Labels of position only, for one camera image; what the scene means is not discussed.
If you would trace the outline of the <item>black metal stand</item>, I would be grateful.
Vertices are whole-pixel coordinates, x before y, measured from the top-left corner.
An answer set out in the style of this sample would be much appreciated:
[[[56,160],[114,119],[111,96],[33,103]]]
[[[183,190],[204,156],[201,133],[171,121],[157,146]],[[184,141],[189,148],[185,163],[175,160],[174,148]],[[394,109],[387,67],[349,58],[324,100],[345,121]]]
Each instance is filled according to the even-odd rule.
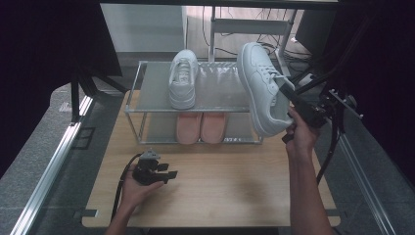
[[[299,81],[301,79],[303,79],[305,77],[305,75],[308,73],[308,70],[304,71],[303,73],[299,73],[294,77],[290,78],[290,81],[295,85],[296,90],[295,92],[300,96],[302,93],[311,90],[314,87],[319,86],[320,84],[324,83],[324,87],[319,95],[319,99],[318,102],[320,101],[320,98],[323,95],[328,95],[329,91],[331,89],[335,89],[336,91],[339,92],[339,95],[344,98],[345,95],[351,95],[351,93],[349,93],[348,88],[346,87],[346,84],[344,82],[341,82],[341,77],[337,75],[337,73],[335,71],[329,71],[326,74],[320,75],[320,76],[315,76],[315,78],[309,82],[308,84],[306,84],[303,87],[299,86]]]
[[[95,70],[90,67],[77,67],[74,74],[70,79],[70,94],[71,94],[71,122],[76,123],[80,121],[80,102],[79,102],[79,88],[82,88],[83,92],[88,97],[93,97],[98,88],[93,81],[93,78],[97,77],[99,80],[104,81],[115,90],[125,93],[127,89],[120,83],[116,82],[108,75]]]

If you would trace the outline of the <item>black floor plate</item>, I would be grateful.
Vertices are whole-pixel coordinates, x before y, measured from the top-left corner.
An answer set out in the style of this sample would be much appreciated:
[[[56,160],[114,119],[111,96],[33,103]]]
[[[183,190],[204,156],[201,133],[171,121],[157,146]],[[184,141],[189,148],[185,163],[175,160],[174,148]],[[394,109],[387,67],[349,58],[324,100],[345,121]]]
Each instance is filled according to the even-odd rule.
[[[94,127],[81,127],[74,139],[72,148],[75,150],[87,150],[93,139],[94,132]]]

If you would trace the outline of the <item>metal two-tier shoe rack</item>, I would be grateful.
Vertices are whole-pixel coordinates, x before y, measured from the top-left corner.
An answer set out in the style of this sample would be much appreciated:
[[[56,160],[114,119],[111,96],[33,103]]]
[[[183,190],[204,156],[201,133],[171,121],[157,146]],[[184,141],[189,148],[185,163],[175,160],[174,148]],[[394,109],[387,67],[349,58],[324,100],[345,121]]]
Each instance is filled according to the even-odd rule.
[[[139,144],[173,144],[180,111],[170,105],[169,62],[141,62],[124,112]],[[260,144],[250,121],[248,96],[234,62],[201,62],[195,82],[196,113],[225,113],[225,144]]]

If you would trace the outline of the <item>aluminium rail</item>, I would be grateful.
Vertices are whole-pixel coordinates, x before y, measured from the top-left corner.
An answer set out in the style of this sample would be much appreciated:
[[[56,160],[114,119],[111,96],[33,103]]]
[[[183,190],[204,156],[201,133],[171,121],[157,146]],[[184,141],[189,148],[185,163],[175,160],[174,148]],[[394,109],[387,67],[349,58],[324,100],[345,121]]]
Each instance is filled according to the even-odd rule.
[[[392,226],[390,217],[388,216],[385,207],[377,194],[374,191],[372,184],[370,183],[366,173],[363,170],[360,161],[357,158],[354,150],[351,147],[349,140],[347,139],[344,125],[344,114],[345,109],[340,110],[340,113],[335,117],[334,120],[329,120],[328,123],[331,126],[331,139],[329,150],[326,155],[326,159],[321,166],[317,181],[320,182],[325,170],[329,166],[332,160],[335,150],[340,147],[343,154],[346,157],[351,173],[357,182],[359,189],[361,190],[362,196],[367,203],[374,219],[381,231],[382,235],[396,235],[395,230]]]
[[[45,171],[40,177],[36,187],[34,188],[30,198],[28,199],[23,211],[17,220],[10,235],[26,235],[30,230],[34,220],[36,219],[40,209],[61,169],[73,143],[82,122],[85,120],[91,104],[94,99],[85,96],[79,107],[76,109],[79,112],[79,118],[76,122],[72,122],[66,132],[64,133],[56,151],[54,152],[50,162]]]

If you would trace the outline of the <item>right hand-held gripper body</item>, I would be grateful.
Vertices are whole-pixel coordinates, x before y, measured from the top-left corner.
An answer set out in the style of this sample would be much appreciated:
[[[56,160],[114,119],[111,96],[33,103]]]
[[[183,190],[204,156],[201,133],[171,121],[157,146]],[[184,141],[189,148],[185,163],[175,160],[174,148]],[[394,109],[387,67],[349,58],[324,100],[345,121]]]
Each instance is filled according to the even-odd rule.
[[[342,98],[335,89],[331,89],[328,95],[323,95],[316,105],[307,103],[291,88],[287,89],[287,98],[302,119],[314,128],[320,128],[327,121],[334,120],[342,109],[350,110],[358,118],[363,118],[363,115],[356,112],[357,102],[354,97],[345,95]]]

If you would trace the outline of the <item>white sneaker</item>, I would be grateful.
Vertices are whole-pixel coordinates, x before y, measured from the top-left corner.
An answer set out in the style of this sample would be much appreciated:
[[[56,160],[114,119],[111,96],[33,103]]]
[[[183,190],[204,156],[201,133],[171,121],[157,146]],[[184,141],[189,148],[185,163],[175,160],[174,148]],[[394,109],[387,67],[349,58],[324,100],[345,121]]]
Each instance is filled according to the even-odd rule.
[[[256,42],[245,44],[237,58],[240,81],[248,95],[255,132],[271,137],[283,132],[293,120],[288,116],[289,99],[280,91],[294,84],[277,71],[265,49]]]
[[[180,51],[174,57],[169,71],[168,91],[171,107],[177,110],[192,108],[196,102],[195,80],[199,71],[194,52]]]

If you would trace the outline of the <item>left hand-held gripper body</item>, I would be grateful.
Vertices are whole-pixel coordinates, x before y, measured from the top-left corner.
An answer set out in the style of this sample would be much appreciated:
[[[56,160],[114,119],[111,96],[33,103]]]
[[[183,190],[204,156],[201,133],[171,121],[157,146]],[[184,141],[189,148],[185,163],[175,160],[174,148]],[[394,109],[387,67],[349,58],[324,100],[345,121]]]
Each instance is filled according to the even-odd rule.
[[[133,178],[141,185],[149,186],[162,181],[159,174],[159,159],[161,157],[153,149],[143,152],[138,157],[138,163],[133,169]]]

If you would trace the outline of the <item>black box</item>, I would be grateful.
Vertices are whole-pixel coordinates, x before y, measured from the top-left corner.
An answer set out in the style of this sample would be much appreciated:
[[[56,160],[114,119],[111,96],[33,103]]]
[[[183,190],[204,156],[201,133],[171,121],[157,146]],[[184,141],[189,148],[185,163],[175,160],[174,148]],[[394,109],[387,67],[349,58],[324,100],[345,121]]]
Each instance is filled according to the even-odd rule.
[[[325,50],[336,12],[328,10],[305,10],[300,19],[296,40],[312,56],[321,56]]]

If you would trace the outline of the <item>pink slipper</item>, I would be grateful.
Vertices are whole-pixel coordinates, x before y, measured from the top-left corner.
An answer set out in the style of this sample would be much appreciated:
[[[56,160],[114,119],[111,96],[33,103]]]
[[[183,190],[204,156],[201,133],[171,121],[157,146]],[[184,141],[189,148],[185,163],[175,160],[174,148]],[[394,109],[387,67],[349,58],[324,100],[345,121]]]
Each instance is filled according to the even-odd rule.
[[[209,144],[223,141],[227,124],[226,113],[204,113],[201,126],[201,139]]]
[[[181,113],[176,120],[176,140],[180,144],[196,143],[200,138],[202,113]]]

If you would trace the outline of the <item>white cabinet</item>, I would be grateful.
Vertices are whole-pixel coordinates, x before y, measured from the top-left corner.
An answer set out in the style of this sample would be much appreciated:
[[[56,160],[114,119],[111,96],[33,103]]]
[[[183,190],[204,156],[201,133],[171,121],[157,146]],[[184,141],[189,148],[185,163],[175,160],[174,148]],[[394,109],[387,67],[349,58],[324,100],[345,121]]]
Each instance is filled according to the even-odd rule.
[[[101,9],[119,53],[178,52],[185,48],[185,7],[101,4]]]

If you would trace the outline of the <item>person's right hand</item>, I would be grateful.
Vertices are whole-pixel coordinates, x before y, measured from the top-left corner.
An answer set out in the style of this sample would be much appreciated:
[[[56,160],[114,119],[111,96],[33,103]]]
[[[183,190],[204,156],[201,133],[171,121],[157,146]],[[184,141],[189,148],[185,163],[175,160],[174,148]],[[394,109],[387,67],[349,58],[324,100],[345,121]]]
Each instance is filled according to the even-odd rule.
[[[309,127],[294,107],[289,108],[289,115],[294,119],[294,124],[287,129],[287,133],[293,135],[294,138],[286,144],[288,156],[310,158],[319,136],[319,130]]]

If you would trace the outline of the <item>person's left hand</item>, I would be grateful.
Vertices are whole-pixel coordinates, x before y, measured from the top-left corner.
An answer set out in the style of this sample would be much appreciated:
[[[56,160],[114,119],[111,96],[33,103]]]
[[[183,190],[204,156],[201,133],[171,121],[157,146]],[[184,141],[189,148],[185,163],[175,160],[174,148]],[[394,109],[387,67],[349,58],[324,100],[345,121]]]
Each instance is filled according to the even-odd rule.
[[[139,184],[132,176],[135,166],[136,164],[133,164],[127,170],[123,180],[121,202],[118,207],[120,212],[133,212],[148,196],[164,185],[162,181],[155,182],[148,186]]]

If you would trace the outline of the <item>white power strip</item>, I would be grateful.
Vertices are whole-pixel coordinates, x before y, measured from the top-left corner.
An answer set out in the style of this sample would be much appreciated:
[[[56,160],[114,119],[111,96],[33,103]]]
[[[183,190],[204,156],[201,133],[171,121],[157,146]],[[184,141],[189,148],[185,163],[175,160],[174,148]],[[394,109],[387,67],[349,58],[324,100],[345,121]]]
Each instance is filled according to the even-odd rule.
[[[315,78],[315,75],[312,73],[307,74],[303,79],[299,81],[299,86],[303,87]]]

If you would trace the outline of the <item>white desk frame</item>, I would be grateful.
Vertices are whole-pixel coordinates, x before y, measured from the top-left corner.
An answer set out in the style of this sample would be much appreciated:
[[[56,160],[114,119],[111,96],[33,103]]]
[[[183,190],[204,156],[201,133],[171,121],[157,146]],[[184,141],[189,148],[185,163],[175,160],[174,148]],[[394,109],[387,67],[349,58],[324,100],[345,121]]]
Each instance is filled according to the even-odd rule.
[[[213,6],[210,17],[210,44],[208,49],[208,60],[215,60],[214,39],[217,33],[237,33],[237,34],[265,34],[281,36],[280,42],[275,48],[275,56],[283,75],[290,77],[288,65],[284,59],[284,52],[290,39],[290,34],[297,15],[297,9],[292,10],[289,17],[285,20],[242,20],[242,19],[221,19],[215,16],[216,7]]]

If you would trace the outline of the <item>dark curtain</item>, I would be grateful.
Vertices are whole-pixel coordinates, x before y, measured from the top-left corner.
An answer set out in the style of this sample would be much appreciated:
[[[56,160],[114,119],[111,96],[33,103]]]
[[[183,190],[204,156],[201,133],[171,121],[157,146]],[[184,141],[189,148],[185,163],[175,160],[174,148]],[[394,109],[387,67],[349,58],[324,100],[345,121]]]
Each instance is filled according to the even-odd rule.
[[[370,24],[345,65],[363,124],[415,186],[415,0],[340,0],[331,39]]]
[[[118,75],[101,0],[0,0],[0,177],[79,75]]]

